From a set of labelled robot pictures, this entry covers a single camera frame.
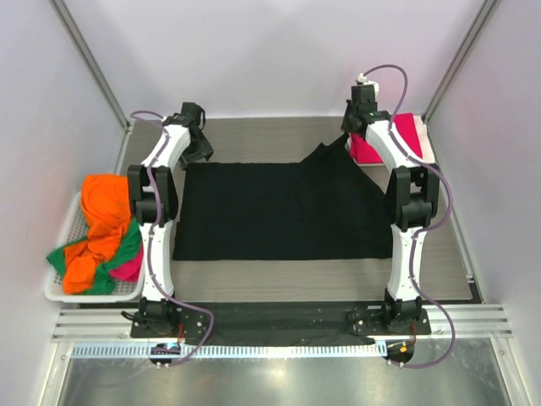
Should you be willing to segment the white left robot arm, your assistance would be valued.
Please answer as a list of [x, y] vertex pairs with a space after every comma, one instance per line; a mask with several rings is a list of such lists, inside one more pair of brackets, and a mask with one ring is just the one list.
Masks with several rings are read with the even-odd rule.
[[127, 171], [128, 201], [142, 238], [145, 280], [139, 308], [131, 316], [132, 334], [171, 337], [190, 332], [207, 339], [214, 315], [175, 299], [171, 273], [172, 229], [179, 208], [173, 171], [177, 165], [186, 168], [212, 156], [214, 150], [203, 134], [205, 110], [188, 101], [169, 116], [139, 110], [131, 118], [161, 131], [149, 155]]

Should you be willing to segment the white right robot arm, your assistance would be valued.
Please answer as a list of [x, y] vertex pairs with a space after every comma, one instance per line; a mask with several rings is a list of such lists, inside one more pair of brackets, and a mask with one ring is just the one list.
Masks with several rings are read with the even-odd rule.
[[375, 317], [390, 334], [400, 334], [422, 317], [420, 276], [426, 229], [439, 208], [440, 180], [428, 163], [400, 136], [387, 111], [379, 110], [379, 85], [361, 75], [351, 88], [342, 120], [353, 159], [361, 143], [369, 145], [388, 169], [385, 208], [392, 235], [391, 276]]

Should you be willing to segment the black t-shirt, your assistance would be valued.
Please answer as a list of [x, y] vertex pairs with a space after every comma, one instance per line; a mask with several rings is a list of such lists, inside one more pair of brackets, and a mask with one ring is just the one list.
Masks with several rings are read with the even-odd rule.
[[381, 188], [346, 136], [294, 163], [198, 163], [186, 170], [175, 261], [389, 259]]

